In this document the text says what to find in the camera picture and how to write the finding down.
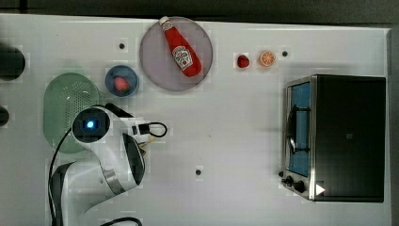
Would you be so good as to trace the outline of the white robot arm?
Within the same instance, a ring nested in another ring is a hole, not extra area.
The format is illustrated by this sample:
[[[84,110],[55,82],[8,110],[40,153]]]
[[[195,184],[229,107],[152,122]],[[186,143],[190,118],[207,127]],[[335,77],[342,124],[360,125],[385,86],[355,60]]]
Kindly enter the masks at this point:
[[[146,169],[140,146],[156,137],[154,125],[113,104],[79,112],[68,134],[92,156],[50,170],[51,226],[78,226],[92,207],[139,186]]]

